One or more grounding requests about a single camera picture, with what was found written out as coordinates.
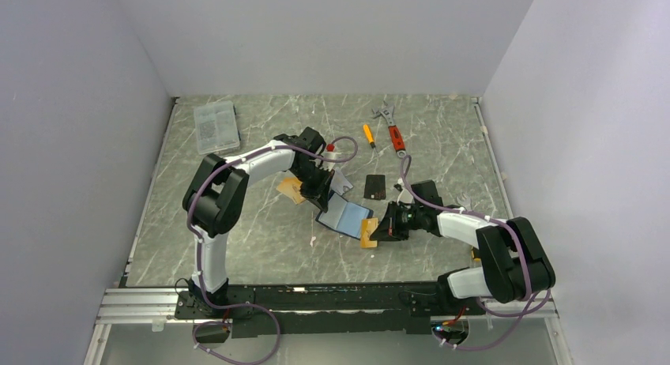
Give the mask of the gold VIP card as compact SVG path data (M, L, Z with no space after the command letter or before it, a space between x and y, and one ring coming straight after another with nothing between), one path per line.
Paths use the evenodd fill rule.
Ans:
M371 235L374 233L377 227L378 219L376 217L362 220L359 241L360 247L362 249L372 249L378 246L378 242L371 238Z

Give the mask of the blue leather card holder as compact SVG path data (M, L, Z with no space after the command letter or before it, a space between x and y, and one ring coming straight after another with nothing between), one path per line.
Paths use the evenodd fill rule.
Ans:
M360 240L363 220L374 215L372 209L350 202L332 191L329 195L328 210L320 212L315 221L341 235Z

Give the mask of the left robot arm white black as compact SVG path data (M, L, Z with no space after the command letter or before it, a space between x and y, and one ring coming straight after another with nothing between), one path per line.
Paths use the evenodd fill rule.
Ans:
M237 224L247 189L280 172L300 182L299 194L321 212L328 211L333 172L322 168L323 136L310 127L299 135L280 134L268 144L238 156L206 156L183 198L187 227L196 240L194 273L188 282L198 294L196 308L215 318L227 306L225 258L229 232Z

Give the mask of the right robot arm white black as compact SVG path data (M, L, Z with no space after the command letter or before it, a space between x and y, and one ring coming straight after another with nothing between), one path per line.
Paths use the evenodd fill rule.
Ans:
M480 266L439 276L435 302L442 312L453 314L471 298L523 300L555 285L555 271L528 219L496 220L445 206L431 180L412 184L408 192L412 202L390 202L371 240L403 241L421 230L460 240L479 254Z

